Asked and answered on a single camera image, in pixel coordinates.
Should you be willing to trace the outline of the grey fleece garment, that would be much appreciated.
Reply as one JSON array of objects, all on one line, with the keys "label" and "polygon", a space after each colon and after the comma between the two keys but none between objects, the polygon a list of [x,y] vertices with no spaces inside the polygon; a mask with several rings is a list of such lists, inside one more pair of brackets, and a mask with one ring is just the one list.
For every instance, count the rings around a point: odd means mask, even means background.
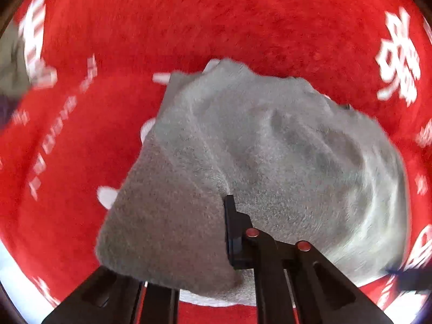
[{"label": "grey fleece garment", "polygon": [[379,123],[304,79],[225,59],[171,75],[96,257],[119,274],[186,290],[189,303],[252,306],[253,272],[233,269],[226,253],[228,195],[258,229],[311,242],[355,285],[406,255],[405,170]]}]

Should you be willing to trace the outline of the red blanket white lettering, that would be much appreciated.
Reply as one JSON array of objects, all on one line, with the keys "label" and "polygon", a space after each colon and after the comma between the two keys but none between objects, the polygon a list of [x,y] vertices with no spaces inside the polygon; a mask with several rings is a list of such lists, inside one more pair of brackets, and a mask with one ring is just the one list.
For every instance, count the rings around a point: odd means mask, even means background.
[{"label": "red blanket white lettering", "polygon": [[[154,126],[171,75],[228,59],[299,77],[376,120],[405,170],[401,266],[431,266],[431,30],[413,0],[24,0],[13,19],[30,88],[1,130],[1,269],[41,323],[99,265],[108,211]],[[387,270],[359,286],[394,323],[424,293]],[[255,304],[189,303],[182,323],[253,323]]]}]

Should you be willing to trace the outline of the beige and purple clothes pile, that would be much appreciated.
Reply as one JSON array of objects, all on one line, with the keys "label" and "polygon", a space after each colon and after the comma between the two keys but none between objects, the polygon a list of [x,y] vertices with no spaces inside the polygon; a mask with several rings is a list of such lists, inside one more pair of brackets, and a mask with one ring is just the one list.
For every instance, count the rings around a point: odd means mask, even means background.
[{"label": "beige and purple clothes pile", "polygon": [[24,57],[24,41],[14,21],[9,23],[1,36],[0,76],[0,126],[3,130],[30,88]]}]

